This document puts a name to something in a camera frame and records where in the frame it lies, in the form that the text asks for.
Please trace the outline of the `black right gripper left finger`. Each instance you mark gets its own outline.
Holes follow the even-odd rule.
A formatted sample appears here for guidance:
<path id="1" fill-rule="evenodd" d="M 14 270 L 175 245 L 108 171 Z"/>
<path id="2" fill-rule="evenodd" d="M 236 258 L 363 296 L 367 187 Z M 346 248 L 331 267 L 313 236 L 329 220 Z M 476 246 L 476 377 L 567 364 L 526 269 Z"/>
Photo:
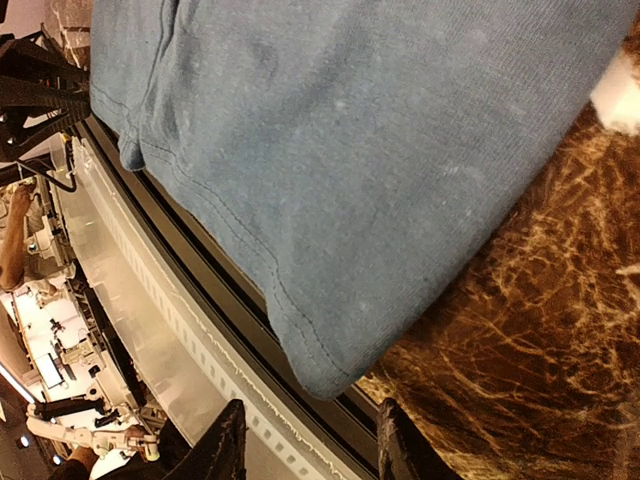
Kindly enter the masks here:
<path id="1" fill-rule="evenodd" d="M 232 399 L 203 437 L 164 479 L 244 480 L 246 414 L 242 400 Z"/>

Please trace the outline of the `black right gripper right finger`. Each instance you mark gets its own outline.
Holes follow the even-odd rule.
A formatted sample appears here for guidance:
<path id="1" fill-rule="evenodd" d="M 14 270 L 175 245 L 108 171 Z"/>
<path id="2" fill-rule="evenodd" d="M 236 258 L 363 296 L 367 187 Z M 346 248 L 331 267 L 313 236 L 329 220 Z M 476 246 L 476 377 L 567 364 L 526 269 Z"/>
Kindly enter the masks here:
<path id="1" fill-rule="evenodd" d="M 460 480 L 392 398 L 379 405 L 377 439 L 380 479 Z"/>

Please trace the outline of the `dark blue garment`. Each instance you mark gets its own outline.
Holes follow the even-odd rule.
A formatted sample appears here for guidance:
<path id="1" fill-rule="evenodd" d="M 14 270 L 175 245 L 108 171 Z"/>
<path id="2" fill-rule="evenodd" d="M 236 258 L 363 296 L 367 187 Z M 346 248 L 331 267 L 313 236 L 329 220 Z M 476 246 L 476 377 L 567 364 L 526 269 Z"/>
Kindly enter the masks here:
<path id="1" fill-rule="evenodd" d="M 635 1 L 97 1 L 91 107 L 331 399 L 543 168 Z"/>

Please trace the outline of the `person forearm in background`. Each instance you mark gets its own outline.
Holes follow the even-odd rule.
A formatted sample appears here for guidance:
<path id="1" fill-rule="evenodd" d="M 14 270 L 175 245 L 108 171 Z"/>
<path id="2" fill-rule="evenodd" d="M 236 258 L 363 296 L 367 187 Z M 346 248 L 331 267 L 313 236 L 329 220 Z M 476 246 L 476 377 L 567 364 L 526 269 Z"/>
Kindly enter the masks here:
<path id="1" fill-rule="evenodd" d="M 10 198 L 1 240 L 1 290 L 12 292 L 24 283 L 27 248 L 25 220 L 30 209 L 32 186 L 20 185 Z"/>

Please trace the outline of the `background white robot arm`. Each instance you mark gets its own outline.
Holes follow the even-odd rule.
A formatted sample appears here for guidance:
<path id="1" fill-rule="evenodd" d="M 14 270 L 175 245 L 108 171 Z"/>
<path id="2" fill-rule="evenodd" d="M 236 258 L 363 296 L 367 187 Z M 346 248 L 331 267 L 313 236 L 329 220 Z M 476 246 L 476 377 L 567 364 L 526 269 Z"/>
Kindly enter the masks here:
<path id="1" fill-rule="evenodd" d="M 203 437 L 190 448 L 173 424 L 154 436 L 135 425 L 126 430 L 91 431 L 53 423 L 27 410 L 31 433 L 76 446 L 52 479 L 89 479 L 97 460 L 112 451 L 133 454 L 106 479 L 245 479 L 246 414 L 242 400 L 227 403 Z M 408 414 L 393 398 L 385 399 L 377 417 L 378 471 L 381 479 L 459 479 L 436 452 Z"/>

